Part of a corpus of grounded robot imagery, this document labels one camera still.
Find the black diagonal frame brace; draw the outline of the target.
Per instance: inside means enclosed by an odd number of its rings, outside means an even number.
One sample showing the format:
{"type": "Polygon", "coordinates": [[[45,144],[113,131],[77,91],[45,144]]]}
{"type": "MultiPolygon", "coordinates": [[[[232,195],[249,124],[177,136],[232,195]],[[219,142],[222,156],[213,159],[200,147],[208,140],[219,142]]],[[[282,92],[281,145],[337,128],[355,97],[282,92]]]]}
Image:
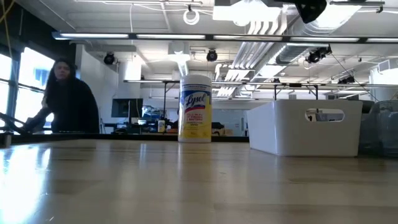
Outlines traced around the black diagonal frame brace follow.
{"type": "Polygon", "coordinates": [[[13,118],[12,116],[6,115],[0,112],[0,120],[5,123],[5,132],[0,133],[0,149],[7,148],[11,145],[12,137],[14,133],[18,133],[21,135],[29,134],[27,130],[23,127],[18,127],[15,125],[15,122],[24,124],[24,122],[19,121],[18,119],[13,118]]]}

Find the Lysol wipes canister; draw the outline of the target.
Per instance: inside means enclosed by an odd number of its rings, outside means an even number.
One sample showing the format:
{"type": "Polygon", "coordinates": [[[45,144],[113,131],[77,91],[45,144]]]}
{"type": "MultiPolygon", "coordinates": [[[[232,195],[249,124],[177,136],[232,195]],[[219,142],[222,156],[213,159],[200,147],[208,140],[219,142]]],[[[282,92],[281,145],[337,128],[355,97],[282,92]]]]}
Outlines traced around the Lysol wipes canister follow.
{"type": "Polygon", "coordinates": [[[178,140],[210,142],[212,82],[204,75],[187,75],[180,80],[178,140]]]}

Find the black table edge rail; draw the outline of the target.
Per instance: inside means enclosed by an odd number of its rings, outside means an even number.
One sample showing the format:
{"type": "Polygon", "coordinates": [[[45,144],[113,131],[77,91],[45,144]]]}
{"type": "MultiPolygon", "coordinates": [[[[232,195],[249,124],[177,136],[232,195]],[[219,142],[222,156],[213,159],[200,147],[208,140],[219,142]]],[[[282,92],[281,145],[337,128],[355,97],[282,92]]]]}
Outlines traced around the black table edge rail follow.
{"type": "Polygon", "coordinates": [[[15,135],[0,133],[0,146],[8,144],[32,144],[35,142],[67,141],[67,140],[127,140],[127,141],[178,141],[176,135],[150,134],[28,134],[15,135]]]}

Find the silver ventilation duct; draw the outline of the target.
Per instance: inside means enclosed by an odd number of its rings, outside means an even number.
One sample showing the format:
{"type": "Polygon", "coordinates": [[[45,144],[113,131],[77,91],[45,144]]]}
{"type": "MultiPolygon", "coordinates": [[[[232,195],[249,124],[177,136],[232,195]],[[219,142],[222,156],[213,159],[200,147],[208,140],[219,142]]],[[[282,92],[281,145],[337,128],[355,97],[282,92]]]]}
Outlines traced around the silver ventilation duct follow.
{"type": "MultiPolygon", "coordinates": [[[[362,6],[353,5],[330,5],[321,15],[308,24],[304,24],[301,19],[297,19],[288,29],[288,35],[331,35],[335,30],[344,25],[362,6]]],[[[308,47],[298,47],[285,44],[279,55],[275,57],[276,64],[286,65],[294,62],[302,56],[308,47]]]]}

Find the clear plastic container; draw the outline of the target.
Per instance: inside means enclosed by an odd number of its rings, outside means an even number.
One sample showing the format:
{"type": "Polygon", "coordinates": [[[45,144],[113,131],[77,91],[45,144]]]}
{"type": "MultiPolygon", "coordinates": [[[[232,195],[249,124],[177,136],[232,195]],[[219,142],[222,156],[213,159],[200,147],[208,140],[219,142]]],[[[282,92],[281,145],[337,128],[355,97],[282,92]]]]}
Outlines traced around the clear plastic container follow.
{"type": "Polygon", "coordinates": [[[398,100],[377,102],[363,114],[358,151],[398,158],[398,100]]]}

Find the black computer monitor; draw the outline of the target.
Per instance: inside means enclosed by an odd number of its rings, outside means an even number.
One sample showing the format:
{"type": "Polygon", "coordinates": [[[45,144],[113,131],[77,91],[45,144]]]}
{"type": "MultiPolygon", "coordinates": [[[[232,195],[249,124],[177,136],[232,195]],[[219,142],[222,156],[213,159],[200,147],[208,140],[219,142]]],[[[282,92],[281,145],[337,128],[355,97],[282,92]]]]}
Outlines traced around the black computer monitor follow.
{"type": "Polygon", "coordinates": [[[112,118],[140,118],[142,116],[142,98],[116,98],[112,101],[112,118]]]}

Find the white ceiling light panel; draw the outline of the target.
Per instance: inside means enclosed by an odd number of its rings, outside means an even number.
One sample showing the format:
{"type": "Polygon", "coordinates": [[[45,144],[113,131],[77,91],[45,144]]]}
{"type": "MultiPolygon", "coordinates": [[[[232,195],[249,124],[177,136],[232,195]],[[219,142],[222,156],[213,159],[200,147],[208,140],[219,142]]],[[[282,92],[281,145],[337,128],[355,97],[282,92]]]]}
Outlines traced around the white ceiling light panel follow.
{"type": "Polygon", "coordinates": [[[239,0],[235,3],[215,0],[212,19],[237,22],[239,26],[252,21],[272,22],[282,12],[282,6],[273,0],[239,0]]]}

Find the person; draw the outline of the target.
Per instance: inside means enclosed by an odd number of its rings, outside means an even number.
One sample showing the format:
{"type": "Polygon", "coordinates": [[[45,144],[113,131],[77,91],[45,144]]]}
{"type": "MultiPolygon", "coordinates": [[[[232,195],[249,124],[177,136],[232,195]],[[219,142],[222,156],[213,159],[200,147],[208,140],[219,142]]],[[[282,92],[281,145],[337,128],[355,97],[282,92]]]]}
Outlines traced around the person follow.
{"type": "Polygon", "coordinates": [[[75,66],[60,58],[54,62],[45,87],[42,108],[25,125],[31,132],[52,114],[53,133],[100,132],[98,106],[90,87],[76,77],[75,66]]]}

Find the black overhead light bar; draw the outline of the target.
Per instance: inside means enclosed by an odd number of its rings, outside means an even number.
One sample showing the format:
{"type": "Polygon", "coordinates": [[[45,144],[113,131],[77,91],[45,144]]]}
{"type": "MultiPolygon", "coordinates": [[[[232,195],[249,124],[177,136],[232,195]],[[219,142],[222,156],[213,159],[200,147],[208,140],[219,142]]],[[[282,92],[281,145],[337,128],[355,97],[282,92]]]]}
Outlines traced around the black overhead light bar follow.
{"type": "Polygon", "coordinates": [[[309,44],[398,44],[398,37],[53,32],[56,40],[192,40],[309,44]]]}

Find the white plastic bin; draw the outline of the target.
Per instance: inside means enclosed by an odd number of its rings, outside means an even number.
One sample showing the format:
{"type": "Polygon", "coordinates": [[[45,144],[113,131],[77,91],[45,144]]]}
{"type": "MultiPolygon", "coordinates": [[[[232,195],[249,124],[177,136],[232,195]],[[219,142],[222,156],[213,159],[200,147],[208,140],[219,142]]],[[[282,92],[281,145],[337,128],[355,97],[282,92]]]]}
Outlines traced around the white plastic bin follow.
{"type": "Polygon", "coordinates": [[[247,112],[249,145],[278,156],[356,157],[363,103],[277,100],[247,112]],[[341,121],[308,119],[310,109],[341,110],[341,121]]]}

